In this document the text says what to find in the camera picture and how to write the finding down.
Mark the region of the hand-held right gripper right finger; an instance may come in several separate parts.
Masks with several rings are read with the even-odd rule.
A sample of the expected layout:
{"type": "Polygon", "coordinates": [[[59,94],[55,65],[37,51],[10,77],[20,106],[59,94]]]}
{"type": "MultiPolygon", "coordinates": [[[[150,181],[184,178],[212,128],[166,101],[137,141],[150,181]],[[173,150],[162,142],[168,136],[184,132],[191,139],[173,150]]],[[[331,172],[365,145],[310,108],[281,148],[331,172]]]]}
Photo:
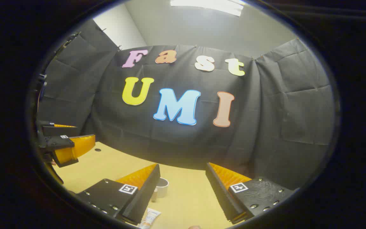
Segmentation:
{"type": "Polygon", "coordinates": [[[264,176],[249,178],[213,163],[207,163],[205,174],[225,217],[232,224],[273,209],[298,190],[288,189],[264,176]]]}

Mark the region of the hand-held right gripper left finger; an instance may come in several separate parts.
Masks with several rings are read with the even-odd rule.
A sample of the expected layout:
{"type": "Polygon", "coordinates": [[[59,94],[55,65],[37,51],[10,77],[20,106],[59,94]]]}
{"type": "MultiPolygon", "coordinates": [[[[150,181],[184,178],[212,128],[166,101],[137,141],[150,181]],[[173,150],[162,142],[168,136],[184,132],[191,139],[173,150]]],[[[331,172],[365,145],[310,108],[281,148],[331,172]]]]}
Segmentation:
{"type": "Polygon", "coordinates": [[[111,218],[138,225],[160,176],[159,164],[154,163],[116,181],[102,179],[76,196],[111,218]]]}

